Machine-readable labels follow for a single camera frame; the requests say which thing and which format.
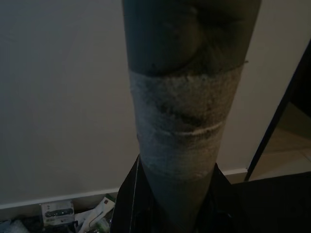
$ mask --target dark gray tube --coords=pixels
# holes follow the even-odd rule
[[[158,232],[191,233],[259,0],[124,0],[140,155]]]

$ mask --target white wall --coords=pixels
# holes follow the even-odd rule
[[[218,157],[247,168],[311,38],[310,0],[262,0]]]
[[[1,1],[0,107],[0,208],[116,191],[138,155],[121,1]]]

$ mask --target gray pipe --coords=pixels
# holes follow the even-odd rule
[[[208,191],[259,0],[124,0],[142,165],[155,232],[191,233]]]

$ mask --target black door frame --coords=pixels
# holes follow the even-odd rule
[[[308,66],[311,66],[310,64],[311,61],[311,41],[309,42],[298,66],[297,69],[285,91],[285,94],[279,104],[279,106],[276,109],[276,112],[267,128],[266,133],[264,134],[261,143],[259,144],[257,151],[252,159],[252,162],[247,170],[247,174],[245,176],[244,181],[248,181],[249,178],[251,177],[264,149],[266,148],[270,137],[274,131],[274,129],[276,128],[276,125],[278,124],[287,104],[290,102],[291,97],[294,93],[294,91],[297,89],[297,87],[299,87],[299,84],[301,83],[302,79],[304,78],[304,72],[306,70],[306,68]]]

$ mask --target tiled floor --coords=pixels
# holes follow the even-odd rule
[[[250,178],[311,171],[311,119],[289,104]]]

